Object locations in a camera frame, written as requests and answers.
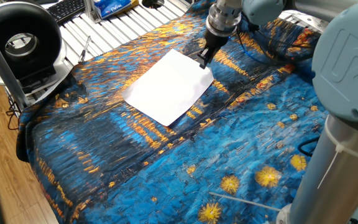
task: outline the blue cable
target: blue cable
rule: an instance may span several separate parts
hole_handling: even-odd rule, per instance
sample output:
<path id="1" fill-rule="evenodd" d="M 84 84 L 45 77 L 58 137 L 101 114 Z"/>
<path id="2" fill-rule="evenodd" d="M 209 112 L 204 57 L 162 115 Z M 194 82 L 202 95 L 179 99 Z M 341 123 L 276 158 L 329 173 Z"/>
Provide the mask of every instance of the blue cable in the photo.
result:
<path id="1" fill-rule="evenodd" d="M 238 30 L 237 30 L 237 36 L 238 36 L 238 38 L 240 40 L 240 44 L 241 44 L 241 47 L 242 47 L 244 53 L 246 53 L 246 55 L 248 55 L 248 57 L 250 57 L 251 59 L 255 60 L 256 62 L 262 63 L 264 65 L 268 65 L 268 63 L 262 62 L 262 61 L 260 61 L 260 60 L 258 60 L 256 58 L 254 58 L 250 53 L 248 53 L 248 51 L 246 51 L 246 48 L 244 47 L 244 44 L 242 44 L 240 33 L 238 32 Z"/>

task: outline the sheet of paper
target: sheet of paper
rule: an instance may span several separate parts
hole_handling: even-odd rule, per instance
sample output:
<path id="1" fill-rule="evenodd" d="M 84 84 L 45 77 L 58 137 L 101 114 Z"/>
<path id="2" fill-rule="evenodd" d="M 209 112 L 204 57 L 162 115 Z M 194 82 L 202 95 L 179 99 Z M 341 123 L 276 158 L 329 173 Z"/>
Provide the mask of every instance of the sheet of paper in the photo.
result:
<path id="1" fill-rule="evenodd" d="M 164 126 L 186 112 L 214 80 L 210 68 L 171 50 L 122 92 L 131 106 Z"/>

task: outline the wooden floor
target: wooden floor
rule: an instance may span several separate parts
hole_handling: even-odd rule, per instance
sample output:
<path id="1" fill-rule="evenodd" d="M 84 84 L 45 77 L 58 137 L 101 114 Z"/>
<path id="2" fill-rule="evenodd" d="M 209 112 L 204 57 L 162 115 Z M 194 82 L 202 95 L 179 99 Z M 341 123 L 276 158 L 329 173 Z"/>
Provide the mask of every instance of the wooden floor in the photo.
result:
<path id="1" fill-rule="evenodd" d="M 57 220 L 45 199 L 30 165 L 16 157 L 17 131 L 7 128 L 9 108 L 4 88 L 0 86 L 0 204 L 5 222 L 12 224 L 56 224 Z"/>

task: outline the white cable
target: white cable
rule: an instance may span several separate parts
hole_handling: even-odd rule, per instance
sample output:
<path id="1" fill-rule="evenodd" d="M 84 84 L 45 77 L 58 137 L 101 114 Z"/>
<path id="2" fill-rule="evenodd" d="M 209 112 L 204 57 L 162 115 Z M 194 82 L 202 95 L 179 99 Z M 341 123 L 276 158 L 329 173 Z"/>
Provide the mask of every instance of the white cable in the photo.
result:
<path id="1" fill-rule="evenodd" d="M 326 119 L 324 130 L 325 130 L 329 140 L 331 140 L 331 142 L 334 143 L 334 145 L 336 146 L 335 151 L 337 151 L 337 152 L 345 151 L 345 152 L 349 153 L 352 156 L 358 157 L 358 152 L 355 152 L 352 149 L 349 149 L 348 147 L 343 145 L 343 143 L 345 143 L 345 142 L 339 142 L 338 140 L 336 140 L 336 138 L 331 134 L 331 132 L 327 128 L 328 127 L 327 121 L 328 121 L 328 119 Z"/>
<path id="2" fill-rule="evenodd" d="M 338 153 L 341 153 L 341 152 L 347 152 L 349 153 L 350 155 L 354 156 L 354 157 L 357 157 L 358 158 L 358 152 L 355 152 L 353 151 L 352 149 L 349 149 L 348 147 L 346 147 L 344 145 L 344 143 L 346 142 L 352 142 L 352 141 L 344 141 L 344 142 L 339 142 L 338 140 L 336 140 L 336 138 L 333 136 L 333 134 L 331 134 L 331 132 L 329 131 L 328 129 L 328 119 L 326 119 L 326 122 L 324 124 L 324 130 L 325 130 L 325 133 L 327 135 L 327 137 L 329 138 L 329 140 L 331 140 L 331 142 L 335 145 L 335 156 L 333 158 L 333 160 L 331 161 L 326 173 L 324 174 L 324 177 L 321 179 L 320 181 L 320 184 L 318 185 L 317 189 L 320 188 L 321 184 L 323 183 L 324 179 L 326 178 L 329 170 L 331 169 L 331 167 L 333 166 L 334 164 L 334 161 L 336 159 L 336 156 L 338 155 Z"/>
<path id="3" fill-rule="evenodd" d="M 279 209 L 279 208 L 274 208 L 274 207 L 270 207 L 270 206 L 267 206 L 267 205 L 262 205 L 262 204 L 260 204 L 260 203 L 251 202 L 251 201 L 248 201 L 248 200 L 239 199 L 239 198 L 235 198 L 235 197 L 230 197 L 230 196 L 226 196 L 226 195 L 220 195 L 220 194 L 213 193 L 213 192 L 210 192 L 209 194 L 215 195 L 215 196 L 219 196 L 219 197 L 222 197 L 222 198 L 227 198 L 227 199 L 231 199 L 231 200 L 236 200 L 236 201 L 238 201 L 238 202 L 249 203 L 249 204 L 251 204 L 251 205 L 256 205 L 256 206 L 259 206 L 259 207 L 262 207 L 262 208 L 267 208 L 267 209 L 270 209 L 270 210 L 275 210 L 275 211 L 277 211 L 277 212 L 281 212 L 281 209 Z"/>
<path id="4" fill-rule="evenodd" d="M 331 164 L 329 165 L 329 167 L 328 167 L 326 173 L 324 174 L 324 177 L 321 179 L 320 184 L 319 184 L 318 187 L 317 187 L 317 190 L 320 188 L 321 184 L 323 183 L 323 180 L 326 178 L 326 176 L 327 176 L 327 174 L 328 174 L 328 171 L 331 169 L 331 166 L 333 166 L 334 161 L 335 161 L 336 156 L 338 155 L 338 153 L 339 153 L 339 152 L 336 151 L 335 156 L 334 156 L 334 159 L 331 161 Z"/>

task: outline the blue fabric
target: blue fabric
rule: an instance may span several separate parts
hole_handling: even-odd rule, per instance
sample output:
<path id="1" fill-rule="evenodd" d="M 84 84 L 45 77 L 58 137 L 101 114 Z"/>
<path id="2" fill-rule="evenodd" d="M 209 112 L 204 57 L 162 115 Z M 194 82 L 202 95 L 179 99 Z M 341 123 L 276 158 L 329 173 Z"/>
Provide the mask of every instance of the blue fabric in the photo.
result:
<path id="1" fill-rule="evenodd" d="M 295 147 L 318 136 L 327 115 L 308 66 L 292 74 L 293 65 L 258 63 L 232 37 L 210 65 L 214 83 L 170 127 L 121 97 L 170 49 L 197 58 L 210 5 L 197 2 L 183 17 L 77 65 L 22 113 L 17 154 L 31 163 L 60 223 L 263 223 L 277 215 L 208 192 L 277 208 L 291 203 L 308 162 Z M 281 20 L 262 32 L 310 45 L 318 38 Z M 247 51 L 271 63 L 252 36 L 241 37 Z M 255 38 L 281 60 L 311 53 Z M 238 185 L 232 192 L 227 180 Z M 210 220 L 207 205 L 216 206 Z"/>

